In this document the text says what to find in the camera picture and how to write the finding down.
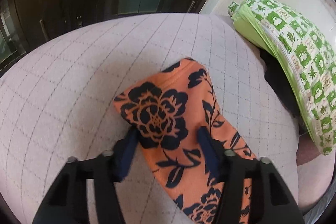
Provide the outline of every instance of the green leaf pattern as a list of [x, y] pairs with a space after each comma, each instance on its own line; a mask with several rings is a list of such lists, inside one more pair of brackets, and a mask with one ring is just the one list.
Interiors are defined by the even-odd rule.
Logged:
[[278, 38], [273, 38], [274, 43], [299, 76], [295, 77], [310, 108], [315, 141], [322, 153], [331, 153], [336, 147], [336, 55], [330, 43], [317, 26], [285, 4], [275, 0], [246, 0], [245, 4]]

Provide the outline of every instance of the white quilted mattress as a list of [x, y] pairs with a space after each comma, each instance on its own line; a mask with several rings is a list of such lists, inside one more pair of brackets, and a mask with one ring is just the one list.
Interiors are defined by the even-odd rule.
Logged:
[[[69, 156], [96, 157], [124, 136], [114, 96], [186, 56], [208, 68], [224, 117], [258, 157], [273, 160], [298, 200], [298, 130], [264, 80], [259, 51], [215, 15], [153, 14], [55, 38], [0, 78], [0, 192], [22, 224]], [[127, 224], [192, 223], [140, 150], [117, 192]], [[88, 203], [96, 223], [92, 191]]]

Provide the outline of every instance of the black leaf print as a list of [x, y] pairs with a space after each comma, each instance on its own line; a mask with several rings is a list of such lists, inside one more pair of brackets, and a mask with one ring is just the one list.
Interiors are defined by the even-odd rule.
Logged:
[[168, 67], [165, 70], [163, 70], [162, 72], [172, 72], [175, 68], [178, 68], [180, 65], [181, 65], [181, 62], [178, 61], [174, 65], [171, 65], [170, 67]]
[[204, 69], [199, 69], [198, 71], [191, 73], [188, 77], [189, 79], [188, 89], [197, 86], [199, 83], [202, 82], [202, 80], [206, 76], [207, 72]]
[[175, 168], [173, 168], [170, 171], [169, 176], [168, 176], [168, 180], [166, 183], [166, 187], [168, 188], [174, 188], [179, 184], [179, 182], [181, 181], [184, 169], [196, 167], [200, 165], [201, 163], [200, 160], [197, 160], [194, 158], [194, 157], [197, 157], [198, 159], [201, 158], [201, 152], [198, 149], [194, 149], [194, 150], [183, 149], [183, 152], [185, 156], [192, 162], [191, 165], [180, 164], [177, 158], [175, 160], [171, 159], [164, 150], [163, 150], [163, 153], [166, 156], [167, 160], [158, 161], [156, 163], [157, 166], [162, 167], [162, 168], [168, 168], [171, 166], [175, 166]]
[[118, 95], [116, 98], [114, 98], [115, 102], [120, 102], [120, 101], [125, 101], [126, 100], [126, 96], [125, 93], [121, 93], [120, 95]]
[[195, 156], [201, 158], [201, 152], [199, 149], [193, 149], [189, 151], [191, 154], [194, 154]]
[[163, 161], [158, 161], [156, 163], [157, 166], [160, 166], [160, 167], [169, 167], [169, 166], [177, 166], [178, 165], [178, 162], [177, 160], [176, 161], [173, 161], [171, 159], [168, 159], [168, 160], [163, 160]]
[[240, 139], [240, 135], [239, 135], [239, 133], [237, 131], [234, 134], [234, 136], [232, 137], [232, 140], [231, 140], [231, 143], [230, 143], [230, 147], [231, 147], [230, 149], [233, 149], [237, 145], [239, 139]]
[[223, 125], [224, 121], [214, 121], [213, 127], [219, 128]]
[[194, 164], [194, 166], [198, 166], [201, 162], [199, 160], [194, 159], [190, 154], [197, 156], [199, 159], [201, 158], [201, 152], [198, 149], [187, 150], [183, 148], [183, 153], [185, 156]]
[[247, 216], [249, 212], [250, 212], [250, 206], [247, 205], [247, 206], [245, 207], [245, 209], [243, 209], [243, 210], [240, 211], [240, 213], [241, 213], [241, 217]]
[[212, 114], [213, 114], [213, 108], [212, 106], [206, 102], [206, 101], [202, 101], [203, 103], [203, 109], [204, 109], [204, 112], [205, 112], [205, 121], [207, 122], [207, 124], [210, 124], [210, 120], [209, 120], [209, 115], [207, 113], [207, 111], [210, 113], [210, 118], [212, 117]]
[[208, 177], [208, 182], [207, 182], [207, 186], [214, 186], [216, 185], [218, 182], [217, 182], [217, 179], [215, 178], [215, 176], [210, 172], [209, 174], [209, 177]]
[[177, 199], [174, 200], [174, 202], [177, 204], [177, 206], [182, 209], [183, 208], [183, 195], [179, 195]]
[[252, 151], [251, 151], [251, 149], [249, 149], [249, 150], [243, 150], [243, 152], [244, 152], [244, 154], [245, 154], [246, 156], [248, 156], [248, 157], [250, 157], [250, 156], [252, 155]]
[[166, 187], [167, 188], [176, 187], [181, 181], [183, 172], [184, 172], [184, 167], [180, 167], [180, 166], [175, 167], [172, 171], [170, 171]]

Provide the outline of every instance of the door handle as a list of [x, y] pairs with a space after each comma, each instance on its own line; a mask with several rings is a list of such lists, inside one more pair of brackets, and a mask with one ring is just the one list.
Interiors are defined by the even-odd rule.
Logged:
[[187, 13], [190, 13], [190, 10], [191, 10], [191, 8], [194, 6], [194, 4], [195, 4], [195, 1], [192, 1], [192, 2], [190, 3], [190, 6], [189, 6], [189, 8], [188, 8], [188, 10], [187, 10]]
[[48, 38], [47, 31], [45, 30], [45, 27], [44, 27], [43, 19], [40, 19], [40, 25], [41, 25], [41, 29], [42, 29], [44, 39], [45, 39], [46, 42], [48, 42], [49, 38]]

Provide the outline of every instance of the dark cloth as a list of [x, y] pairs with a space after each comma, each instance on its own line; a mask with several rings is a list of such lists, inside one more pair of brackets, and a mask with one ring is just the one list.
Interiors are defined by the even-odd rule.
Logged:
[[[291, 112], [294, 117], [297, 117], [299, 121], [302, 121], [294, 92], [278, 60], [261, 48], [259, 51], [261, 59], [264, 60], [266, 64], [265, 80], [289, 112]], [[299, 122], [299, 131], [300, 134], [307, 132], [307, 128], [303, 122]]]

